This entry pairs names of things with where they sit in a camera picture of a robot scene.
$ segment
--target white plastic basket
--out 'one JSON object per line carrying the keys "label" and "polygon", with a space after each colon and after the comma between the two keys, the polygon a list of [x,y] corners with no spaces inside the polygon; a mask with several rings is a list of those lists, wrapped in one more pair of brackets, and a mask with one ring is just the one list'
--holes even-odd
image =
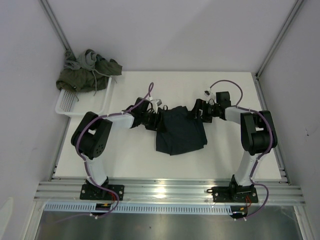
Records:
{"label": "white plastic basket", "polygon": [[101,115],[107,105],[111,81],[112,78],[109,77],[106,89],[97,91],[96,94],[94,91],[77,92],[76,96],[79,98],[79,101],[73,93],[62,89],[55,105],[55,112],[67,115],[70,118],[84,116],[89,111]]}

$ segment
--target white wall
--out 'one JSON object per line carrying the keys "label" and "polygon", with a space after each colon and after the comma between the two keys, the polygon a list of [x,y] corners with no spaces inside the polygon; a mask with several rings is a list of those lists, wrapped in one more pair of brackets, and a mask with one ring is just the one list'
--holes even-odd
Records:
{"label": "white wall", "polygon": [[308,0],[262,74],[262,89],[294,184],[320,239],[320,1]]}
{"label": "white wall", "polygon": [[50,0],[78,55],[126,71],[255,72],[295,0]]}
{"label": "white wall", "polygon": [[0,206],[14,198],[4,240],[20,239],[66,124],[54,112],[64,49],[36,0],[0,4]]}

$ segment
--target white tabletop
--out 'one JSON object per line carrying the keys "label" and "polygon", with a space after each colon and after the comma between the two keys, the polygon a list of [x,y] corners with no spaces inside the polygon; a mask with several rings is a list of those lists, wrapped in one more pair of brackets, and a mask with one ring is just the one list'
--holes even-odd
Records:
{"label": "white tabletop", "polygon": [[[204,91],[214,82],[228,79],[243,89],[240,106],[261,110],[250,72],[143,72],[128,71],[111,84],[109,104],[105,113],[117,113],[133,105],[137,97],[144,97],[150,82],[151,93],[161,99],[169,109],[187,106],[191,110],[197,98],[205,99]],[[231,83],[221,82],[212,92],[229,91],[235,104],[240,91]],[[71,136],[81,121],[73,117],[63,143],[55,177],[85,177],[82,159],[71,145]],[[133,129],[111,130],[106,148],[101,155],[109,177],[156,179],[230,179],[240,164],[243,148],[240,126],[234,122],[214,118],[204,123],[208,144],[203,149],[170,156],[156,151],[156,132],[145,130],[143,125]],[[263,159],[255,176],[259,181],[281,179],[273,150]]]}

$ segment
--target black cloth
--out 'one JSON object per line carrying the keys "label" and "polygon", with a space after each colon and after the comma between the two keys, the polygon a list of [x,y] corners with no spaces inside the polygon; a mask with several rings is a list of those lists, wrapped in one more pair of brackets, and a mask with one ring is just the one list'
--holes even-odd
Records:
{"label": "black cloth", "polygon": [[203,149],[208,143],[204,125],[200,119],[188,119],[186,106],[163,111],[166,132],[156,133],[158,152],[172,155]]}

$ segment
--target ventilation grille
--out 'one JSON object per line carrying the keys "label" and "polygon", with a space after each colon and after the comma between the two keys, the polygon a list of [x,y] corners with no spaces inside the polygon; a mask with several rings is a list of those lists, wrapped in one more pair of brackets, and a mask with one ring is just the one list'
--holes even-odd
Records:
{"label": "ventilation grille", "polygon": [[92,212],[96,209],[95,203],[88,202],[48,202],[44,210],[55,212]]}
{"label": "ventilation grille", "polygon": [[[95,203],[81,202],[49,202],[45,205],[45,211],[59,212],[105,212],[95,210]],[[230,206],[210,205],[165,205],[165,204],[130,204],[120,203],[114,213],[136,214],[197,214],[197,215],[230,215]]]}

